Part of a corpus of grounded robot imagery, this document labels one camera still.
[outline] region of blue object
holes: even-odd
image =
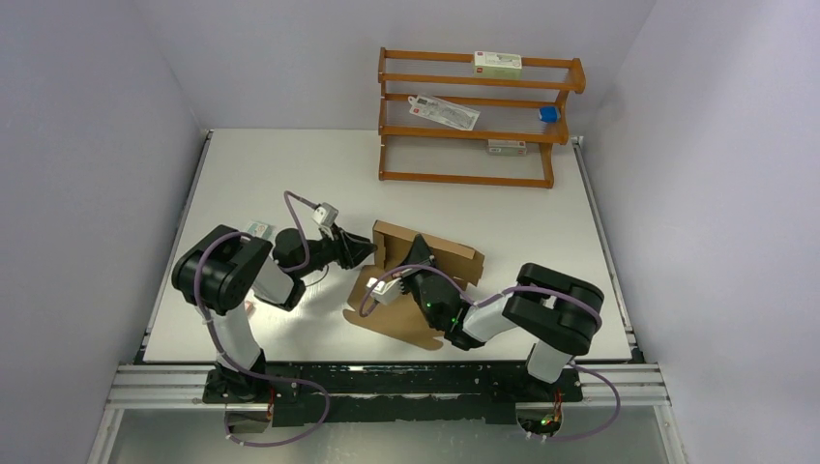
[[[545,123],[557,123],[561,119],[561,114],[555,106],[545,106],[539,109],[539,119]]]

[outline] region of wooden shelf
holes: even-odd
[[[387,60],[414,60],[414,61],[428,61],[428,62],[448,62],[448,63],[463,63],[461,65],[453,65],[457,67],[458,73],[461,75],[445,75],[436,73],[407,73],[407,72],[388,72]],[[470,53],[439,53],[430,51],[406,51],[406,50],[387,50],[381,48],[379,52],[379,68],[378,81],[381,85],[381,103],[379,108],[379,135],[381,135],[382,149],[379,160],[379,179],[380,180],[396,180],[396,181],[421,181],[421,182],[448,182],[461,184],[481,184],[494,186],[514,186],[514,187],[536,187],[536,188],[552,188],[554,179],[552,175],[551,153],[552,144],[566,144],[570,140],[570,130],[567,126],[566,105],[567,98],[570,92],[580,94],[586,88],[586,76],[581,66],[579,59],[571,60],[555,60],[547,58],[531,58],[523,57],[522,65],[524,71],[527,68],[553,68],[559,70],[566,70],[564,77],[560,81],[554,80],[507,80],[507,79],[483,79],[472,77],[472,63],[473,55]],[[388,102],[407,102],[409,97],[417,94],[408,93],[390,93],[388,92],[388,83],[394,82],[420,82],[420,83],[437,83],[437,84],[453,84],[458,86],[490,86],[490,87],[509,87],[519,89],[535,89],[546,91],[558,91],[558,95],[554,100],[544,99],[537,100],[513,100],[513,99],[491,99],[491,98],[476,98],[476,97],[456,97],[456,96],[441,96],[435,95],[436,98],[453,102],[456,104],[463,104],[468,106],[486,106],[489,108],[517,108],[535,110],[544,106],[556,106],[560,114],[560,119],[555,124],[540,123],[542,127],[538,130],[509,130],[504,127],[503,130],[490,130],[488,128],[479,128],[478,130],[456,130],[446,128],[444,126],[432,125],[433,127],[423,127],[424,120],[415,120],[411,118],[408,121],[391,121],[388,115]],[[434,138],[456,138],[456,139],[499,139],[499,140],[518,140],[531,143],[538,143],[541,149],[542,165],[543,165],[543,180],[533,179],[508,179],[508,178],[493,178],[493,177],[473,177],[473,176],[452,176],[452,175],[437,175],[437,174],[420,174],[407,172],[391,172],[385,169],[385,158],[387,156],[387,148],[389,137],[392,135],[400,136],[416,136],[416,137],[434,137]]]

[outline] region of gray floor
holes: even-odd
[[[607,408],[565,410],[564,434],[604,421]],[[477,420],[332,423],[301,442],[275,449],[243,449],[224,439],[220,412],[128,411],[112,463],[665,463],[652,408],[626,408],[607,431],[568,444],[527,440],[514,425]],[[271,429],[254,441],[284,439],[294,429]]]

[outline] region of tabletop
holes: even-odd
[[[514,284],[522,264],[535,262],[589,281],[604,294],[603,326],[587,361],[630,358],[621,313],[574,151],[555,146],[555,187],[510,188],[415,182],[380,182],[380,141],[375,130],[215,130],[170,259],[219,224],[243,228],[251,220],[293,226],[282,200],[292,190],[339,209],[337,224],[370,237],[377,219],[463,243],[485,256],[475,299]],[[393,171],[538,179],[537,150],[520,158],[493,157],[479,141],[406,139],[391,142]],[[294,207],[309,238],[319,232],[301,204]],[[372,263],[369,258],[366,264]],[[526,360],[535,338],[521,329],[494,337],[479,349],[449,343],[427,351],[349,324],[342,316],[358,272],[332,265],[300,304],[285,312],[257,304],[250,325],[271,362],[449,362]],[[309,275],[310,284],[320,273]],[[210,362],[214,349],[201,317],[168,276],[158,295],[144,361]]]

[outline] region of open cardboard box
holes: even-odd
[[[381,304],[368,316],[359,316],[367,281],[395,268],[410,251],[417,234],[405,227],[377,220],[373,224],[373,242],[378,246],[375,264],[364,266],[347,298],[353,309],[344,310],[344,319],[351,324],[383,334],[426,350],[438,350],[444,343],[443,333],[431,329],[411,295],[402,295],[391,304]],[[462,289],[468,283],[478,285],[484,270],[484,255],[472,247],[422,233],[433,251],[437,267],[452,277]],[[367,308],[372,299],[367,299]]]

